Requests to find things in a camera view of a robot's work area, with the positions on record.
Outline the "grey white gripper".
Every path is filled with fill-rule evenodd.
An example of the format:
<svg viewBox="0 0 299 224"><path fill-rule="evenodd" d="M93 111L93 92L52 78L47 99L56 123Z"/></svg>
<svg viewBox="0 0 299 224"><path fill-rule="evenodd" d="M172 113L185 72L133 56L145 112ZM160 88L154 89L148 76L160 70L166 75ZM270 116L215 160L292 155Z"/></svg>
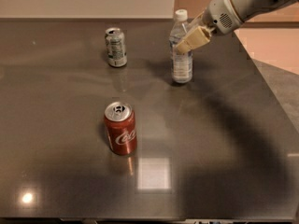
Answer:
<svg viewBox="0 0 299 224"><path fill-rule="evenodd" d="M188 24L188 33L175 45L175 51L184 54L201 48L210 42L211 30L217 35L227 35L242 24L232 0L212 0L204 15L200 13Z"/></svg>

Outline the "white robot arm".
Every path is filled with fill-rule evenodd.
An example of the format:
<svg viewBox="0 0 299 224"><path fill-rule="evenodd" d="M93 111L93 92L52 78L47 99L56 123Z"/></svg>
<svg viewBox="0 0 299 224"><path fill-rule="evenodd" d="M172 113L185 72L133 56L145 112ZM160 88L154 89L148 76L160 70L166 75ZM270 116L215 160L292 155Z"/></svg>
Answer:
<svg viewBox="0 0 299 224"><path fill-rule="evenodd" d="M213 35L227 35L253 17L282 9L299 0L211 0L192 20L187 34L175 45L184 54L203 47Z"/></svg>

